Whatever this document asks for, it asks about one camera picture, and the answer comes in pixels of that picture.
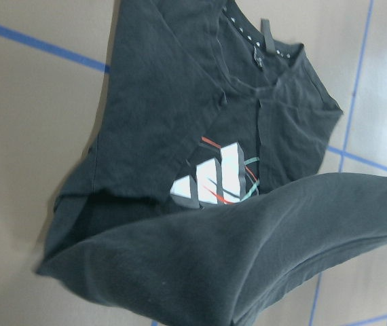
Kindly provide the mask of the black t-shirt with logo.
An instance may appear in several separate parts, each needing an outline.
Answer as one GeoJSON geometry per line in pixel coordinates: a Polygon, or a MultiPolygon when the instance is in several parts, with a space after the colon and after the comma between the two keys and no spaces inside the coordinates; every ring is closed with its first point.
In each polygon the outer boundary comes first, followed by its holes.
{"type": "Polygon", "coordinates": [[[166,325],[252,325],[387,245],[387,177],[320,174],[342,115],[234,1],[122,1],[103,122],[37,273],[166,325]]]}

